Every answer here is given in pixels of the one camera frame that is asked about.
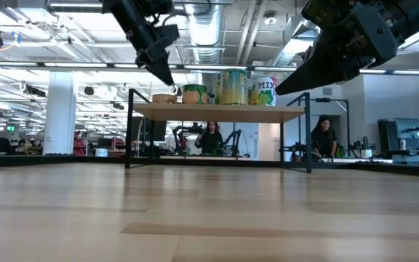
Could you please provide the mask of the dark background monitor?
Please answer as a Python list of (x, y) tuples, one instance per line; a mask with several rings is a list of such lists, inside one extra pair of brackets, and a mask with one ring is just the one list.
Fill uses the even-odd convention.
[(153, 141), (165, 141), (167, 132), (166, 121), (155, 121), (152, 132), (152, 120), (141, 116), (132, 117), (132, 141), (149, 141), (153, 134)]

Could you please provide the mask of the black aluminium table frame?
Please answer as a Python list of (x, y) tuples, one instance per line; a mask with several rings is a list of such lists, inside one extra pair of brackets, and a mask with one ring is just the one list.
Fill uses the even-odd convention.
[[(124, 164), (122, 158), (94, 157), (94, 156), (0, 156), (0, 167), (15, 167), (35, 164), (67, 164), (67, 163), (95, 163), (95, 164)], [(216, 167), (259, 167), (259, 168), (283, 168), (283, 169), (305, 169), (305, 162), (270, 162), (270, 161), (247, 161), (243, 159), (147, 159), (132, 158), (131, 164), (137, 165), (184, 165), (184, 166), (216, 166)], [(401, 175), (419, 176), (419, 166), (403, 164), (384, 164), (377, 162), (355, 162), (355, 163), (333, 163), (314, 162), (311, 166), (314, 169), (336, 169), (336, 170), (363, 170), (373, 172), (388, 172)]]

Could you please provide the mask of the short squat tin can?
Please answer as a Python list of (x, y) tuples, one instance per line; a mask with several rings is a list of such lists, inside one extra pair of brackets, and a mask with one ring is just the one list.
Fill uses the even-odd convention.
[(171, 94), (155, 94), (152, 95), (152, 103), (157, 104), (176, 104), (177, 96)]

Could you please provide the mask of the desk monitor on arm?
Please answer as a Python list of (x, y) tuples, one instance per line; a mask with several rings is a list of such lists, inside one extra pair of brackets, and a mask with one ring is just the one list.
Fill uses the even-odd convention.
[(395, 118), (394, 123), (398, 139), (419, 139), (418, 118)]

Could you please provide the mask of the person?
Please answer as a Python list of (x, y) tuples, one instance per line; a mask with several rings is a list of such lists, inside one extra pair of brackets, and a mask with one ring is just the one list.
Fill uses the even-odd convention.
[(207, 122), (206, 130), (195, 141), (195, 147), (201, 149), (202, 155), (221, 156), (222, 145), (223, 137), (220, 134), (218, 123)]
[(336, 157), (338, 142), (331, 124), (327, 115), (321, 115), (311, 132), (312, 151), (320, 157)]

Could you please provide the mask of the can orange green label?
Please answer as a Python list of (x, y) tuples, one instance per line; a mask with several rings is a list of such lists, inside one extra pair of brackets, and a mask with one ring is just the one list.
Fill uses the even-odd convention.
[(184, 104), (208, 104), (207, 88), (201, 84), (186, 84), (182, 86)]

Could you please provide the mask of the round silver ceiling duct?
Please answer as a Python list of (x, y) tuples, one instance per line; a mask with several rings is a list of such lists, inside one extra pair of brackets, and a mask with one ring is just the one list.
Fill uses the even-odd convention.
[(207, 0), (206, 4), (186, 4), (188, 29), (193, 46), (193, 56), (198, 64), (219, 64), (222, 49), (222, 14), (220, 5)]

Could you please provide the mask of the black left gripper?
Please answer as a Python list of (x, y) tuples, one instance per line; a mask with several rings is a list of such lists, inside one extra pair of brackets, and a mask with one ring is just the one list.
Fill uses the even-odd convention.
[(158, 25), (159, 16), (174, 10), (172, 0), (101, 0), (103, 12), (110, 12), (127, 40), (135, 48), (136, 63), (146, 67), (167, 86), (174, 84), (166, 48), (180, 37), (178, 27)]

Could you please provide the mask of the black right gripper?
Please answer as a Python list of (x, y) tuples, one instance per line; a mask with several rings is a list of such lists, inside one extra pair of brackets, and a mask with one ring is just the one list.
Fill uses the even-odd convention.
[(303, 64), (276, 87), (277, 95), (356, 77), (392, 59), (403, 43), (383, 0), (309, 0), (302, 16), (321, 29)]

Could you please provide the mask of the white pillar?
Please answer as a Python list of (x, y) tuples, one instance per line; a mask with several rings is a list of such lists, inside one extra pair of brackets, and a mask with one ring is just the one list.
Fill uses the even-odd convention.
[(43, 155), (73, 153), (77, 93), (74, 72), (50, 73)]

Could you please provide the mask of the tall can yellow-green label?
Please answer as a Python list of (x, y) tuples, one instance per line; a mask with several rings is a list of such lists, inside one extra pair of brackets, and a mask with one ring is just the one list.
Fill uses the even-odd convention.
[(223, 105), (247, 105), (247, 72), (230, 68), (221, 72), (220, 103)]

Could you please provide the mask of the dark background desk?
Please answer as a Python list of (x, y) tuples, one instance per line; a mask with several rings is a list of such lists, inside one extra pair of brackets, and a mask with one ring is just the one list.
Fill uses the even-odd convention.
[(390, 158), (394, 164), (419, 165), (419, 150), (384, 151), (383, 155)]

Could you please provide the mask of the mixed vegetables can white label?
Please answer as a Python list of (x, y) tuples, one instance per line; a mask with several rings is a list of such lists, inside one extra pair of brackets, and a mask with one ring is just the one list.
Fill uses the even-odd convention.
[(276, 105), (277, 79), (272, 76), (259, 76), (252, 80), (252, 104), (255, 106)]

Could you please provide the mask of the wooden shelf black metal legs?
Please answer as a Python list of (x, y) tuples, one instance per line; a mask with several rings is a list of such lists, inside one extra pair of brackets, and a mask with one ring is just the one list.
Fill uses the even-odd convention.
[(247, 105), (210, 105), (210, 104), (159, 104), (151, 103), (135, 89), (128, 90), (127, 131), (124, 155), (124, 166), (129, 169), (132, 161), (131, 143), (133, 140), (133, 112), (142, 114), (145, 118), (155, 121), (191, 121), (233, 123), (265, 123), (280, 124), (280, 160), (279, 162), (254, 161), (240, 162), (239, 160), (215, 160), (218, 167), (266, 167), (284, 168), (284, 123), (294, 118), (306, 118), (306, 140), (311, 142), (311, 105), (307, 92), (298, 96), (286, 106), (247, 106)]

